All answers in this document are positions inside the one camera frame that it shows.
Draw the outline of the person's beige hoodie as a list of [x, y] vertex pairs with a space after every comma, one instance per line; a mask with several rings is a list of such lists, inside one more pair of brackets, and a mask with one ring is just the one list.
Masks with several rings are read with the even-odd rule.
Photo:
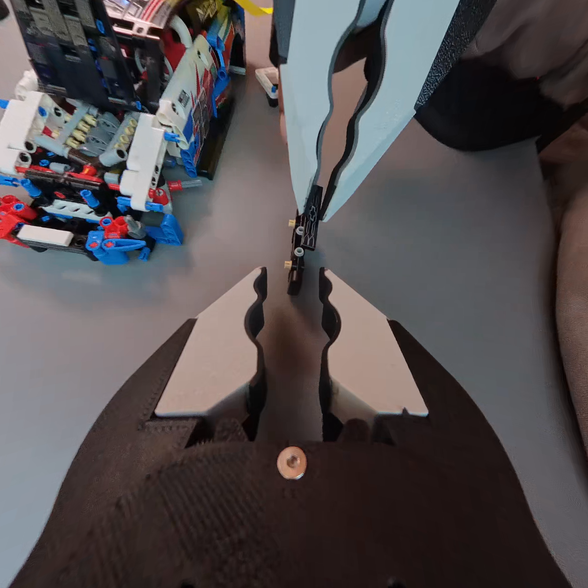
[[557, 237], [555, 319], [587, 454], [587, 114], [539, 155]]

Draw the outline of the toy brick race car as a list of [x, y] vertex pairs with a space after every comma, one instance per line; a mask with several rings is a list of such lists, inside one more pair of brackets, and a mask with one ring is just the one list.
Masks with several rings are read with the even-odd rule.
[[107, 266], [181, 246], [173, 194], [213, 179], [246, 1], [1, 1], [30, 69], [1, 100], [1, 242]]

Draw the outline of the white curved brick piece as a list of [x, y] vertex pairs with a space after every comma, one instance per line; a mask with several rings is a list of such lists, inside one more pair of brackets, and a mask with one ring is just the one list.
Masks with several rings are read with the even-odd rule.
[[266, 94], [268, 104], [272, 108], [279, 106], [279, 70], [270, 66], [255, 69], [255, 78]]

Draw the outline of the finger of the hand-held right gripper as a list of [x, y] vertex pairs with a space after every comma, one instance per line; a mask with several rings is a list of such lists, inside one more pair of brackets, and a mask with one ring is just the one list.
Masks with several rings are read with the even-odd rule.
[[278, 52], [292, 189], [304, 212], [319, 178], [332, 113], [336, 57], [356, 28], [364, 1], [279, 1]]
[[379, 47], [383, 63], [376, 88], [359, 108], [352, 126], [351, 153], [329, 180], [322, 220], [331, 217], [355, 193], [379, 159], [415, 114], [433, 61], [459, 1], [392, 1], [386, 8]]

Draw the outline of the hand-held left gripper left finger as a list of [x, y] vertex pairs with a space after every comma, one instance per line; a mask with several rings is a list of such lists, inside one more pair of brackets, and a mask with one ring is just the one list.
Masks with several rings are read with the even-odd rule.
[[254, 268], [195, 318], [154, 414], [196, 417], [213, 430], [234, 419], [256, 438], [267, 398], [258, 335], [264, 327], [267, 269]]

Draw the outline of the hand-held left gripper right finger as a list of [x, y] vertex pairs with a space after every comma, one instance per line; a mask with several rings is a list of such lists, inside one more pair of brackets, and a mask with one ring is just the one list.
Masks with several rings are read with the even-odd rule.
[[336, 441], [349, 421], [363, 422], [371, 435], [389, 417], [428, 417], [388, 318], [324, 267], [319, 300], [327, 336], [319, 377], [323, 441]]

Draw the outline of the black brick assembly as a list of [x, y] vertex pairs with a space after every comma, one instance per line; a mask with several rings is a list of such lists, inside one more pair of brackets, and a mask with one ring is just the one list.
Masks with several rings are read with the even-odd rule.
[[291, 239], [290, 259], [285, 262], [288, 270], [288, 295], [297, 296], [303, 283], [305, 269], [305, 253], [309, 249], [307, 242], [307, 219], [304, 213], [296, 211], [295, 219], [289, 221], [293, 229]]

